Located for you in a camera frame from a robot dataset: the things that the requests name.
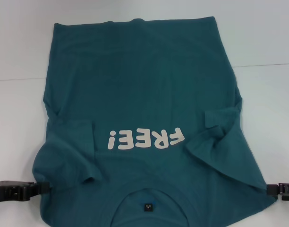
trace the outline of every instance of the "size tag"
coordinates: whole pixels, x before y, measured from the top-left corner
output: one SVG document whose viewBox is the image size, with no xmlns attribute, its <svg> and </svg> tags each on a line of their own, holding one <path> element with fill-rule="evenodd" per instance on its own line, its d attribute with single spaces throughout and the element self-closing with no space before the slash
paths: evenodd
<svg viewBox="0 0 289 227">
<path fill-rule="evenodd" d="M 147 212 L 153 212 L 153 204 L 151 204 L 151 203 L 145 204 L 145 205 L 144 205 L 144 209 L 145 209 L 145 211 L 147 211 Z"/>
</svg>

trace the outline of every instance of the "t-shirt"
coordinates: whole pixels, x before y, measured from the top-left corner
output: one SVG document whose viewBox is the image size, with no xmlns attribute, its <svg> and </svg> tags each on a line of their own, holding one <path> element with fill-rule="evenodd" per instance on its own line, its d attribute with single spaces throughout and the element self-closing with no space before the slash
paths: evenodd
<svg viewBox="0 0 289 227">
<path fill-rule="evenodd" d="M 44 102 L 53 227 L 224 227 L 275 202 L 214 17 L 55 24 Z"/>
</svg>

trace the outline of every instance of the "black clamp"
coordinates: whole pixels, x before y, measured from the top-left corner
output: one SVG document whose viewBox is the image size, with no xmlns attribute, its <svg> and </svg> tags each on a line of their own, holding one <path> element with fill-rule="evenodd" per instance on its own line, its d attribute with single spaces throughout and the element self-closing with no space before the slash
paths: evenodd
<svg viewBox="0 0 289 227">
<path fill-rule="evenodd" d="M 49 192 L 48 182 L 0 181 L 0 202 L 29 201 L 33 196 Z"/>
<path fill-rule="evenodd" d="M 289 201 L 289 183 L 268 184 L 267 194 L 274 197 L 281 195 L 283 201 Z"/>
</svg>

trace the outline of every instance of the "white lettering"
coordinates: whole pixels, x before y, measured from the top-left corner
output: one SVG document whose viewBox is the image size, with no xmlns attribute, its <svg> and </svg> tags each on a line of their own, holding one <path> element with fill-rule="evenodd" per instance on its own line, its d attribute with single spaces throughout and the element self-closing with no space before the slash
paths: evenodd
<svg viewBox="0 0 289 227">
<path fill-rule="evenodd" d="M 176 143 L 179 143 L 181 141 L 184 141 L 184 136 L 182 135 L 182 132 L 180 128 L 175 128 L 175 133 L 170 135 L 171 139 L 177 139 L 170 142 L 170 145 L 175 145 Z"/>
<path fill-rule="evenodd" d="M 111 137 L 109 138 L 109 143 L 108 143 L 108 149 L 111 150 L 114 147 L 114 143 L 115 143 L 115 138 L 113 136 L 116 135 L 115 131 L 110 131 L 110 135 Z"/>
<path fill-rule="evenodd" d="M 144 143 L 137 142 L 136 147 L 139 148 L 149 148 L 151 146 L 151 135 L 149 129 L 137 129 L 137 132 L 143 133 L 141 136 L 136 136 L 137 140 L 144 140 Z"/>
<path fill-rule="evenodd" d="M 120 150 L 132 149 L 134 147 L 132 131 L 131 130 L 120 130 L 119 133 L 120 133 L 120 135 L 126 135 L 126 137 L 119 138 L 119 141 L 122 143 L 126 142 L 127 144 L 118 145 L 118 149 L 120 149 Z"/>
<path fill-rule="evenodd" d="M 161 135 L 159 135 L 157 132 L 153 131 L 152 135 L 156 138 L 154 145 L 158 149 L 165 149 L 169 147 L 169 141 L 168 141 L 168 134 L 167 131 L 164 129 L 161 131 Z"/>
</svg>

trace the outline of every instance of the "white table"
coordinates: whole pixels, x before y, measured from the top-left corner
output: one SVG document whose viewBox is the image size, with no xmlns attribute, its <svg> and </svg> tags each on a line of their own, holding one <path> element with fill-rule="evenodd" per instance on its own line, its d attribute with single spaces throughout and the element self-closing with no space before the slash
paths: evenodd
<svg viewBox="0 0 289 227">
<path fill-rule="evenodd" d="M 33 181 L 54 23 L 215 16 L 244 99 L 242 127 L 267 183 L 289 183 L 289 0 L 0 0 L 0 181 Z M 235 227 L 289 225 L 277 202 Z M 0 227 L 44 227 L 39 196 L 0 203 Z"/>
</svg>

